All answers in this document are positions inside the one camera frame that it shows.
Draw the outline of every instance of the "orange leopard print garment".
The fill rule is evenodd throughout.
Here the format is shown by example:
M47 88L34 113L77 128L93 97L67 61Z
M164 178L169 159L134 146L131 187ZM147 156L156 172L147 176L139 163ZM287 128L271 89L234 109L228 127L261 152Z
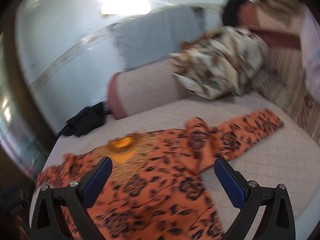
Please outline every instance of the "orange leopard print garment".
M117 159L121 153L110 154L109 144L79 156L67 154L63 164L39 175L37 185L67 186L80 180L108 153L116 163L115 175L87 210L107 240L218 240L223 230L200 172L220 156L226 160L238 157L280 127L283 122L269 110L255 111L217 127L207 127L201 118L193 118L186 129L141 134L154 139L139 145L149 150L132 154L130 147L126 148L122 160ZM131 140L136 139L126 138L119 144ZM128 170L130 176L123 176ZM81 239L66 208L63 213L74 238Z

